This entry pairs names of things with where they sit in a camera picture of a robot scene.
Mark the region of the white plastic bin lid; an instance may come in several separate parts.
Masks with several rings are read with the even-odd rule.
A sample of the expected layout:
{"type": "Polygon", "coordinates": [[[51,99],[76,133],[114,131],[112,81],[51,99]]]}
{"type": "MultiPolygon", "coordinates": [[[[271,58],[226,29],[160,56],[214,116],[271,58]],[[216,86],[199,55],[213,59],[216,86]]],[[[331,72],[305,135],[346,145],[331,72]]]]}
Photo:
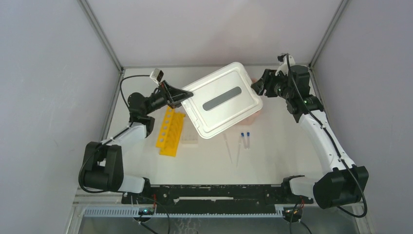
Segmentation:
{"type": "Polygon", "coordinates": [[[193,97],[182,106],[200,137],[210,139],[263,107],[245,67],[233,62],[183,87],[193,97]]]}

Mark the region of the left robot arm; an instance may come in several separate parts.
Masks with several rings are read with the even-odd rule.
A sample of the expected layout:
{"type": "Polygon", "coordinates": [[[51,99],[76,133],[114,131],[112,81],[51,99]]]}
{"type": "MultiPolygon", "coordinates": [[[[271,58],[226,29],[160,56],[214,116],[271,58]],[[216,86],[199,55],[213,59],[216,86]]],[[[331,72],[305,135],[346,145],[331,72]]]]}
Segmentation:
{"type": "Polygon", "coordinates": [[[152,133],[155,119],[150,116],[151,113],[165,106],[180,107],[183,101],[191,97],[193,92],[175,88],[166,81],[160,82],[148,97],[138,92],[130,94],[127,100],[130,114],[128,124],[116,135],[86,145],[78,174],[80,188],[91,194],[133,193],[140,203],[149,202],[151,188],[145,186],[143,177],[124,172],[123,156],[152,133]]]}

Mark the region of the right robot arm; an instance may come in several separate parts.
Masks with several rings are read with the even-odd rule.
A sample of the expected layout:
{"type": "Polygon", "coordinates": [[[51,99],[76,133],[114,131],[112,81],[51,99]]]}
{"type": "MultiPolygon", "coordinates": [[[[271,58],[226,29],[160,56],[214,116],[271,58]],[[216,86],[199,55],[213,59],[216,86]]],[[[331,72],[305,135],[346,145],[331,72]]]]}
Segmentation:
{"type": "Polygon", "coordinates": [[[320,208],[342,208],[364,201],[369,173],[357,166],[335,137],[321,101],[310,93],[308,68],[292,65],[265,69],[251,87],[259,96],[280,97],[295,122],[308,134],[322,167],[321,178],[293,175],[283,179],[282,198],[293,203],[300,196],[313,199],[320,208]]]}

